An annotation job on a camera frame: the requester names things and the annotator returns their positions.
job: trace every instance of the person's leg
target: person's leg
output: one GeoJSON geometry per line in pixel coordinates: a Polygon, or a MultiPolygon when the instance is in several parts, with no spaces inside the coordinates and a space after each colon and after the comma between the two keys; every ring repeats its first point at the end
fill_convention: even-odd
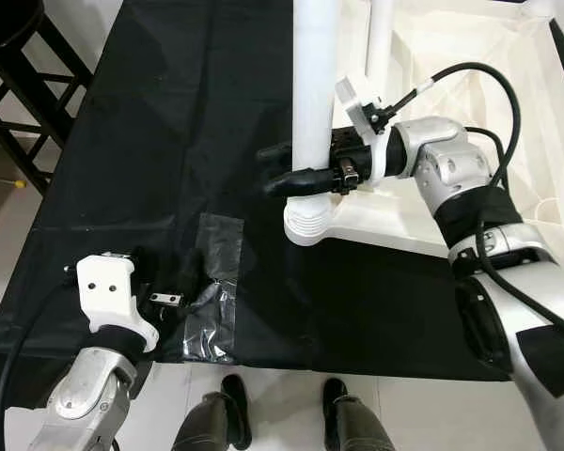
{"type": "Polygon", "coordinates": [[[251,444],[243,381],[226,376],[222,390],[203,397],[181,425],[172,451],[225,451],[233,444],[244,450],[251,444]]]}
{"type": "Polygon", "coordinates": [[[327,451],[395,451],[376,415],[341,380],[324,385],[323,410],[327,451]]]}

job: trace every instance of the black cable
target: black cable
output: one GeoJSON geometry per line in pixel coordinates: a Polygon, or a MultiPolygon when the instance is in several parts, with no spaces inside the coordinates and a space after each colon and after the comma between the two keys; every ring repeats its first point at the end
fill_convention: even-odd
{"type": "Polygon", "coordinates": [[[61,288],[61,286],[53,288],[52,291],[50,291],[50,293],[44,297],[44,302],[38,306],[36,311],[32,313],[31,317],[29,317],[29,320],[23,326],[17,326],[16,324],[13,325],[13,329],[19,327],[21,331],[17,335],[17,339],[8,352],[7,360],[4,363],[2,374],[0,376],[0,451],[6,451],[4,423],[5,413],[7,411],[7,392],[10,386],[10,376],[12,369],[17,362],[17,358],[19,357],[25,339],[34,328],[34,325],[38,321],[38,318],[41,316],[46,306],[50,303],[50,298],[53,296],[53,294],[55,294],[58,288],[61,288]]]}
{"type": "MultiPolygon", "coordinates": [[[[477,62],[466,62],[456,64],[454,66],[450,66],[446,69],[443,69],[434,75],[432,75],[431,79],[433,82],[438,82],[443,78],[451,75],[452,73],[458,72],[460,70],[480,70],[491,75],[497,83],[499,83],[506,95],[508,96],[509,105],[512,111],[512,130],[511,136],[509,138],[508,147],[506,149],[506,154],[503,156],[501,162],[499,163],[499,167],[493,174],[491,181],[487,185],[487,194],[485,196],[484,204],[489,203],[489,194],[492,191],[493,187],[496,187],[499,184],[499,181],[506,176],[508,173],[508,165],[511,161],[511,158],[516,151],[516,145],[518,144],[518,138],[520,136],[520,128],[521,128],[521,112],[520,112],[520,104],[518,103],[518,98],[516,97],[516,92],[514,88],[509,83],[508,79],[497,69],[492,68],[483,63],[477,62]]],[[[417,96],[418,92],[417,89],[415,91],[410,92],[407,96],[401,99],[396,105],[391,107],[391,110],[394,113],[409,103],[412,99],[417,96]]],[[[478,251],[478,261],[480,262],[480,266],[482,269],[489,275],[489,277],[502,289],[504,289],[507,293],[512,295],[514,298],[518,299],[520,302],[524,303],[528,306],[531,310],[537,312],[538,314],[542,315],[550,322],[552,322],[560,332],[564,334],[564,319],[558,315],[556,315],[551,310],[545,308],[543,305],[532,299],[530,296],[523,293],[517,287],[512,285],[506,279],[504,279],[499,272],[494,268],[489,256],[487,255],[487,250],[485,249],[484,245],[484,229],[485,229],[485,222],[483,217],[483,210],[478,216],[477,221],[477,228],[476,228],[476,245],[478,251]]]]}
{"type": "MultiPolygon", "coordinates": [[[[481,129],[480,127],[466,127],[465,128],[470,133],[478,133],[483,134],[491,138],[495,144],[495,150],[497,151],[497,161],[501,163],[504,159],[504,146],[501,144],[501,139],[495,133],[491,132],[487,129],[481,129]]],[[[504,177],[501,178],[501,184],[506,190],[506,193],[509,193],[509,185],[508,185],[508,174],[504,174],[504,177]]]]}

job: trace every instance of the trouser leg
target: trouser leg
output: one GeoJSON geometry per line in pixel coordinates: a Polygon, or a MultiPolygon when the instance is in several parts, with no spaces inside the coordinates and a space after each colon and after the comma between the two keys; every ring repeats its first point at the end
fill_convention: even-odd
{"type": "Polygon", "coordinates": [[[227,442],[226,395],[209,393],[181,425],[172,451],[225,451],[227,442]]]}
{"type": "Polygon", "coordinates": [[[340,397],[337,408],[337,451],[395,451],[376,415],[356,397],[340,397]]]}

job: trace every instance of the black velcro strap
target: black velcro strap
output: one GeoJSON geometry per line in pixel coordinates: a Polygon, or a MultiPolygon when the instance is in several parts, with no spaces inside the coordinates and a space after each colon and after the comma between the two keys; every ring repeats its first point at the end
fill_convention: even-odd
{"type": "Polygon", "coordinates": [[[564,395],[564,334],[543,326],[516,334],[530,369],[554,396],[564,395]]]}
{"type": "Polygon", "coordinates": [[[102,326],[84,343],[83,348],[114,350],[136,365],[144,352],[146,340],[136,332],[119,326],[102,326]]]}
{"type": "Polygon", "coordinates": [[[434,213],[447,247],[475,234],[481,210],[487,228],[523,221],[506,191],[493,187],[487,200],[487,189],[481,186],[452,197],[434,213]]]}

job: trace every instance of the plastic wrap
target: plastic wrap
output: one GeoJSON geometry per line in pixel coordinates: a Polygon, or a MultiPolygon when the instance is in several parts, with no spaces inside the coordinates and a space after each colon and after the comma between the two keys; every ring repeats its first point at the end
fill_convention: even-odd
{"type": "Polygon", "coordinates": [[[182,354],[185,360],[233,362],[236,284],[243,247],[239,219],[203,213],[196,248],[204,257],[208,282],[192,302],[184,326],[182,354]]]}

